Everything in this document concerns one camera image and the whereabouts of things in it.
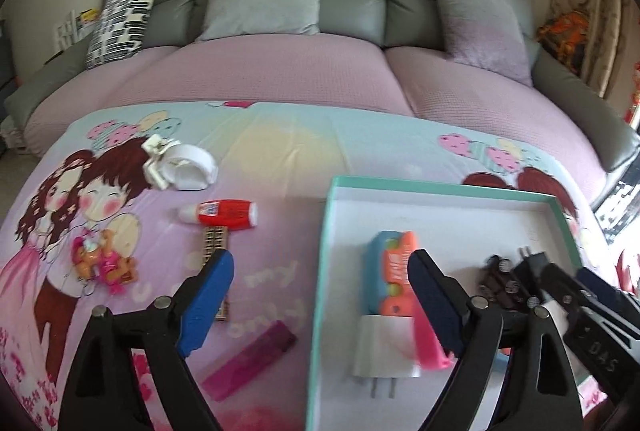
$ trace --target white charger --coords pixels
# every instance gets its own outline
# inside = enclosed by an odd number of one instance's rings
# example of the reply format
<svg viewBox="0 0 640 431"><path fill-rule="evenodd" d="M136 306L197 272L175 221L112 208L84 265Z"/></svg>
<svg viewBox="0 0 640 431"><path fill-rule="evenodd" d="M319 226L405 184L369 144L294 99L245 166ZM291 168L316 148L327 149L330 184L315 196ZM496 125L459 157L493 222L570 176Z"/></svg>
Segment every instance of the white charger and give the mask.
<svg viewBox="0 0 640 431"><path fill-rule="evenodd" d="M391 379L389 398L395 398L397 379L420 377L414 318L362 316L358 323L353 374L372 379L371 398L376 398L378 379Z"/></svg>

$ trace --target red glue bottle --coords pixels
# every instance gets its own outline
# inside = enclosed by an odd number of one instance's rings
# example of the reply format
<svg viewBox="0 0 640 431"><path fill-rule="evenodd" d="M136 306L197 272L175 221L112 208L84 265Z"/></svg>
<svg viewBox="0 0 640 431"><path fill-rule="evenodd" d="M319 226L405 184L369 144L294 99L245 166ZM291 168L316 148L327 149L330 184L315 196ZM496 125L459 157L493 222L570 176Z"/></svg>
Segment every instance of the red glue bottle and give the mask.
<svg viewBox="0 0 640 431"><path fill-rule="evenodd" d="M242 231L257 225L258 207L247 200L213 200L181 207L178 218L185 223L201 223L208 227Z"/></svg>

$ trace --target purple gray pillow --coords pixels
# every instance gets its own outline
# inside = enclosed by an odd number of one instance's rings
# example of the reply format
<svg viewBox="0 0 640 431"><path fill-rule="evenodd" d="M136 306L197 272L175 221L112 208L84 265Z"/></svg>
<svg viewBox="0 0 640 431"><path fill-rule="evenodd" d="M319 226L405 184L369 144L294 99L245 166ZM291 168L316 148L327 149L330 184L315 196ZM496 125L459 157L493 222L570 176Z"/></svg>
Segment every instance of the purple gray pillow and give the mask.
<svg viewBox="0 0 640 431"><path fill-rule="evenodd" d="M518 18L504 0L438 0L449 59L533 86Z"/></svg>

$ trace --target sofa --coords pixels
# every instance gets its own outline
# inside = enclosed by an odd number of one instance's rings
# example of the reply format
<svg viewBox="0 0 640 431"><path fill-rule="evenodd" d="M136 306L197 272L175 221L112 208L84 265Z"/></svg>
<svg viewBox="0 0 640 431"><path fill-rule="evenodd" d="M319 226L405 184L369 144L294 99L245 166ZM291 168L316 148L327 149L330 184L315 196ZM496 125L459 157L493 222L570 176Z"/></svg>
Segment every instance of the sofa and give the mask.
<svg viewBox="0 0 640 431"><path fill-rule="evenodd" d="M540 49L532 0L505 1L518 17L533 88L447 61L436 0L321 0L319 34L197 43L207 0L156 0L133 58L85 71L85 39L28 78L6 109L39 156L89 112L145 102L295 102L417 116L533 144L596 206L640 138Z"/></svg>

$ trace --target brown pants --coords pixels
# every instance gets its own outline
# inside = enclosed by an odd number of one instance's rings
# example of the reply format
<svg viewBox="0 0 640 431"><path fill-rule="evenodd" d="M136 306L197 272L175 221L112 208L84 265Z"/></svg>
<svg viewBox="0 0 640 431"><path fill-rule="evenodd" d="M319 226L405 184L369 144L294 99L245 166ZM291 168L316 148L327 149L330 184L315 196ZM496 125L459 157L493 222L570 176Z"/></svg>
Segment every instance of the brown pants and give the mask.
<svg viewBox="0 0 640 431"><path fill-rule="evenodd" d="M46 323L50 324L49 349L47 350L45 367L54 384L58 381L62 357L65 354L66 333L71 326L71 318L77 304L78 298L56 290L45 278L33 307L41 342L44 326Z"/></svg>

